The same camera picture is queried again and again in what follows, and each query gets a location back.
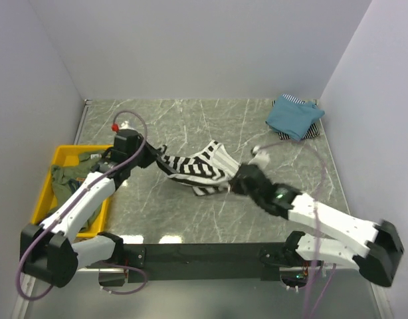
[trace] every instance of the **white wall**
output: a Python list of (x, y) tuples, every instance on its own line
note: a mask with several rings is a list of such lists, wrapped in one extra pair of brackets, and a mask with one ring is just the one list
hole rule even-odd
[(30, 0), (86, 98), (320, 97), (370, 0)]
[(82, 99), (27, 0), (0, 0), (0, 318), (15, 301), (19, 235)]
[(389, 297), (408, 319), (408, 1), (372, 2), (321, 105), (351, 210), (399, 229), (405, 256)]

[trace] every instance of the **robotic arm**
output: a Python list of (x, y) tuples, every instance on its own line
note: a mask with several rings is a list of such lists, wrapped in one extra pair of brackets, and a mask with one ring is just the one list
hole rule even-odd
[[(161, 155), (159, 150), (145, 142), (145, 147), (135, 160), (93, 183), (96, 178), (130, 158), (143, 142), (144, 138), (135, 130), (117, 131), (114, 146), (104, 153), (80, 189), (40, 225), (29, 224), (23, 229), (21, 256), (44, 230), (58, 221), (56, 227), (28, 254), (22, 267), (25, 274), (64, 287), (80, 268), (99, 261), (123, 264), (125, 245), (123, 239), (116, 235), (100, 233), (93, 239), (73, 242), (81, 226), (103, 200), (129, 178), (134, 167), (145, 168)], [(312, 228), (315, 228), (314, 206), (317, 205), (320, 230), (333, 238), (320, 239), (320, 258), (327, 263), (356, 269), (364, 278), (380, 286), (391, 286), (403, 255), (403, 245), (391, 223), (364, 221), (315, 202), (308, 194), (289, 185), (272, 183), (253, 163), (241, 165), (230, 184), (233, 193), (248, 195), (267, 213)], [(76, 203), (77, 195), (83, 191), (87, 191), (86, 195)], [(72, 204), (75, 205), (70, 213), (60, 218)], [(303, 261), (313, 259), (315, 242), (316, 237), (294, 231), (280, 252), (261, 255), (259, 260), (263, 265), (279, 267), (301, 265)]]

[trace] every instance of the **stack of folded clothes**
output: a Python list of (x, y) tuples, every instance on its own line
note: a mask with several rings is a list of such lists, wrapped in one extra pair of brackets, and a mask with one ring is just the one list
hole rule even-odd
[(300, 141), (319, 136), (315, 122), (324, 114), (314, 102), (305, 102), (292, 95), (283, 94), (273, 102), (266, 124), (278, 133), (281, 140), (292, 138)]

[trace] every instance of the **green garment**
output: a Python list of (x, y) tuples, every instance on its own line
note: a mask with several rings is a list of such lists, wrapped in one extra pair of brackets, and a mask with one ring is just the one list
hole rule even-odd
[[(90, 173), (90, 169), (98, 163), (104, 151), (85, 152), (78, 155), (79, 164), (77, 166), (61, 167), (51, 166), (52, 190), (58, 201), (55, 208), (52, 208), (48, 216), (56, 212), (81, 186), (82, 182)], [(102, 206), (99, 206), (93, 215), (84, 224), (81, 231), (86, 231), (93, 224)]]

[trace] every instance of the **yellow plastic tray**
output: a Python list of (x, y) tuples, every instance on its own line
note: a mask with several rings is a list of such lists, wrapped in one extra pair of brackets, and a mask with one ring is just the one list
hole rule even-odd
[[(56, 149), (56, 152), (52, 159), (52, 165), (59, 166), (74, 166), (78, 165), (78, 155), (84, 152), (91, 152), (97, 150), (106, 150), (111, 145), (61, 145)], [(43, 185), (39, 201), (37, 203), (33, 218), (31, 219), (32, 224), (40, 223), (47, 215), (47, 213), (56, 207), (57, 201), (52, 190), (52, 177), (51, 170), (46, 176), (45, 184)], [(110, 208), (110, 198), (107, 198), (102, 203), (102, 208), (93, 222), (92, 226), (87, 231), (77, 234), (78, 238), (91, 238), (95, 237), (99, 232), (104, 230), (106, 215)]]

